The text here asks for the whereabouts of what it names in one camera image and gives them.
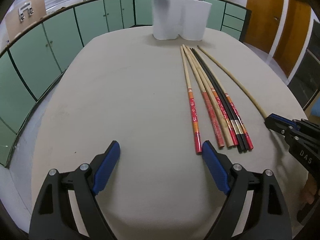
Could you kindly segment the person's right hand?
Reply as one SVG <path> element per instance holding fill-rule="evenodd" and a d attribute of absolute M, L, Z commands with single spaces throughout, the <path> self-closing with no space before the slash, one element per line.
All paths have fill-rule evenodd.
<path fill-rule="evenodd" d="M 306 183 L 300 192 L 300 201 L 303 204 L 312 204 L 315 201 L 315 196 L 319 196 L 317 182 L 309 173 Z"/>

